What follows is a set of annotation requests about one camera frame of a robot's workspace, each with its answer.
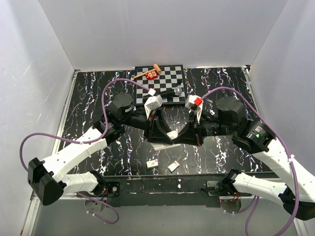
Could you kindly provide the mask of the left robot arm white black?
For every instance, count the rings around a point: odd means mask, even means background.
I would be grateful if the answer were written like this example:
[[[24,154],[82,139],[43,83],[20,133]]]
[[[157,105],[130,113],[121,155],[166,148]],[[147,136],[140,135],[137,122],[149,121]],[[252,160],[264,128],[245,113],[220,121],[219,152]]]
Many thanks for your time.
[[[43,160],[31,160],[28,183],[41,203],[48,206],[69,193],[89,192],[98,197],[107,191],[111,186],[97,171],[84,174],[70,174],[69,171],[120,138],[125,132],[125,125],[142,129],[145,139],[155,149],[172,145],[178,133],[172,131],[164,120],[161,103],[161,96],[153,96],[147,100],[144,109],[135,111],[132,96],[119,93],[107,106],[107,116],[90,127],[77,144],[69,144]]]

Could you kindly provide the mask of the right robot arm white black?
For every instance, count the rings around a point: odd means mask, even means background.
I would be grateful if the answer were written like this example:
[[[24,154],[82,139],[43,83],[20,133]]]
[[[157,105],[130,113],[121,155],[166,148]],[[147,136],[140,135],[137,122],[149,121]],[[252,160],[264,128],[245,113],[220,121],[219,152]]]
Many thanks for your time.
[[[234,97],[217,101],[218,115],[206,114],[199,96],[191,95],[185,106],[190,110],[189,121],[180,131],[172,131],[158,116],[162,105],[160,96],[152,96],[145,102],[145,112],[150,127],[146,139],[155,149],[165,149],[186,144],[201,146],[206,137],[231,136],[237,147],[265,163],[281,180],[272,183],[256,179],[238,170],[231,170],[214,187],[212,192],[227,195],[248,193],[269,199],[296,218],[307,221],[315,216],[315,177],[301,164],[287,156],[284,146],[275,133],[263,122],[248,120],[245,106]]]

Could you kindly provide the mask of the white staple box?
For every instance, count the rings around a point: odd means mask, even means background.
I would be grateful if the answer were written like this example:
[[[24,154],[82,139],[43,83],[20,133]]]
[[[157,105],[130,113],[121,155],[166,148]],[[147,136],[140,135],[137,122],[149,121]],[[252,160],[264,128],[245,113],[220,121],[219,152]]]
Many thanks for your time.
[[[147,161],[146,164],[147,164],[148,169],[156,168],[158,167],[158,160],[157,159],[150,160],[150,161]]]

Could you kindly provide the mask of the black microphone silver grille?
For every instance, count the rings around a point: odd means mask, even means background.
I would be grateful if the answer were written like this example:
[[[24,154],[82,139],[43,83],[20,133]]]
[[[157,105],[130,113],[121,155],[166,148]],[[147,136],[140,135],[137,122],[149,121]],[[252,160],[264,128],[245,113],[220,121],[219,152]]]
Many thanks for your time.
[[[171,98],[171,97],[178,97],[182,94],[182,88],[171,88],[162,92],[159,92],[157,96],[161,96],[162,99]]]

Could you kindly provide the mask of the black white chessboard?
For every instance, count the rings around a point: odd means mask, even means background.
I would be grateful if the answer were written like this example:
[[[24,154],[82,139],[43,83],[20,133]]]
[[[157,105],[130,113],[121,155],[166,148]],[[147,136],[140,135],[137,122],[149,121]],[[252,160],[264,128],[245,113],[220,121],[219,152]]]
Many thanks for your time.
[[[145,87],[152,88],[156,92],[162,92],[168,89],[182,88],[183,92],[178,97],[171,97],[163,99],[163,105],[178,105],[184,104],[187,98],[187,86],[184,76],[184,68],[182,65],[165,65],[159,66],[161,68],[161,74],[154,80],[147,80],[145,76],[134,79],[138,84]],[[135,67],[134,75],[147,72],[153,69],[152,66],[137,66]],[[177,80],[181,79],[182,84],[177,85]],[[144,97],[148,95],[148,92],[141,87],[134,86],[134,104],[136,106],[143,106],[145,101]]]

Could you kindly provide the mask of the red dice block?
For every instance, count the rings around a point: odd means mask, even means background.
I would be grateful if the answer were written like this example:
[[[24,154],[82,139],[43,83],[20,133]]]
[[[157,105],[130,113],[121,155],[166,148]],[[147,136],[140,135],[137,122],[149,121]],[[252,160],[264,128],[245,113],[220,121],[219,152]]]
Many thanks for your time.
[[[158,74],[155,71],[148,72],[145,74],[147,80],[154,80],[158,77]]]

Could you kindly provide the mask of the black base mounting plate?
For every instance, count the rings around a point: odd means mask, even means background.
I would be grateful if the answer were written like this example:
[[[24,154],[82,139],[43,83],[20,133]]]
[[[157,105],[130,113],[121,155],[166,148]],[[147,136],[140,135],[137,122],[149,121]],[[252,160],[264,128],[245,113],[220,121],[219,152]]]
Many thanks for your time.
[[[114,207],[206,206],[220,207],[220,198],[233,198],[226,191],[209,193],[225,174],[105,176],[107,182],[120,184],[118,193],[107,197]]]

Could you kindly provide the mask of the wooden mallet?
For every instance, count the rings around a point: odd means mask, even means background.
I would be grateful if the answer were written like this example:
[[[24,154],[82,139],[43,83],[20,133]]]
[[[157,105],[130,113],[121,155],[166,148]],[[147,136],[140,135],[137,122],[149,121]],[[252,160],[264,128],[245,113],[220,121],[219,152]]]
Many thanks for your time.
[[[154,64],[153,64],[153,69],[148,70],[147,72],[143,72],[143,73],[141,73],[141,74],[135,75],[134,78],[135,78],[135,79],[136,79],[136,78],[139,78],[139,77],[141,77],[141,76],[146,75],[146,73],[150,73],[150,72],[153,72],[153,71],[155,71],[157,74],[160,74],[160,73],[161,73],[161,68],[160,68],[156,63],[154,63]]]

